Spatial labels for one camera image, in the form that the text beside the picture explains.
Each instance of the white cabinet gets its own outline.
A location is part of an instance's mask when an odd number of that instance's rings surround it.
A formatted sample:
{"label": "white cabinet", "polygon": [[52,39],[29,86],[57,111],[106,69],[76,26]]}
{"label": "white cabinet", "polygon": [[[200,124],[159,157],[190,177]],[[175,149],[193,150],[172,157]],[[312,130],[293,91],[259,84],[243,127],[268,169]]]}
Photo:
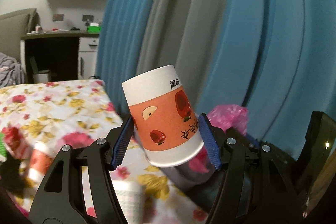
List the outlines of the white cabinet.
{"label": "white cabinet", "polygon": [[78,79],[95,75],[98,38],[81,37],[78,52]]}

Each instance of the orange paper cup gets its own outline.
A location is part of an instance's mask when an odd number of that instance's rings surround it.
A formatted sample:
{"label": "orange paper cup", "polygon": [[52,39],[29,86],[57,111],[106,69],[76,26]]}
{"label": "orange paper cup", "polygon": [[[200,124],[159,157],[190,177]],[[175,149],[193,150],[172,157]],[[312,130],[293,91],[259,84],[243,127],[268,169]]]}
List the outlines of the orange paper cup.
{"label": "orange paper cup", "polygon": [[173,167],[203,147],[194,114],[173,65],[145,72],[122,83],[147,160]]}
{"label": "orange paper cup", "polygon": [[28,177],[40,183],[55,158],[55,152],[43,142],[36,142],[31,154]]}

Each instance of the silver bolt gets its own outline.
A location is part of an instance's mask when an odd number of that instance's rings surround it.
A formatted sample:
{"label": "silver bolt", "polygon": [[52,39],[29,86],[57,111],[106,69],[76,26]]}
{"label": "silver bolt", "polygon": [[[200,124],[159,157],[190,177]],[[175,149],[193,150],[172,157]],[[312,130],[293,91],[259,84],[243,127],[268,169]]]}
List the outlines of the silver bolt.
{"label": "silver bolt", "polygon": [[270,151],[271,151],[271,148],[270,148],[268,145],[263,145],[263,146],[262,146],[262,149],[263,149],[265,152],[270,152]]}
{"label": "silver bolt", "polygon": [[64,152],[69,151],[69,150],[70,150],[70,145],[68,145],[68,144],[64,145],[64,146],[62,147],[62,150],[63,150]]}
{"label": "silver bolt", "polygon": [[228,139],[226,140],[226,142],[227,142],[228,144],[235,144],[235,143],[236,143],[236,140],[235,140],[234,138],[228,138]]}
{"label": "silver bolt", "polygon": [[106,139],[105,138],[99,138],[97,140],[97,144],[104,144],[104,143],[106,143]]}

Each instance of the drawer handle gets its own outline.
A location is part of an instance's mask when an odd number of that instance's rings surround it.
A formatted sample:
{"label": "drawer handle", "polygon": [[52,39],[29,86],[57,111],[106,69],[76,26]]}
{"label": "drawer handle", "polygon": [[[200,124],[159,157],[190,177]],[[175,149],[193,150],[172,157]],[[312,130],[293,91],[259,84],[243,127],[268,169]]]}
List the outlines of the drawer handle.
{"label": "drawer handle", "polygon": [[81,77],[83,77],[83,72],[84,72],[84,60],[83,57],[81,57]]}

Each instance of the floral bedsheet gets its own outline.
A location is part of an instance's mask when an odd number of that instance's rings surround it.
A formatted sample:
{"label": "floral bedsheet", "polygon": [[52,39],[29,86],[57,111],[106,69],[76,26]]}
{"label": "floral bedsheet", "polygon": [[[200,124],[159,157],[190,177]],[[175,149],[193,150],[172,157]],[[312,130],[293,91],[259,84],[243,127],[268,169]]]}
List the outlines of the floral bedsheet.
{"label": "floral bedsheet", "polygon": [[[74,148],[90,145],[122,124],[104,91],[101,80],[61,81],[17,85],[0,89],[0,129],[20,129],[33,146],[46,143],[58,152],[64,144]],[[95,216],[87,168],[82,168],[87,213]],[[157,168],[145,159],[134,139],[112,179],[135,180],[146,187],[144,223],[202,224],[207,214],[198,208]],[[28,178],[23,196],[14,197],[29,211],[38,185]]]}
{"label": "floral bedsheet", "polygon": [[[95,216],[87,168],[82,168],[83,192],[88,214]],[[150,165],[143,149],[132,138],[123,163],[110,172],[111,179],[137,181],[146,189],[143,223],[203,224],[207,213],[198,208],[160,171]]]}

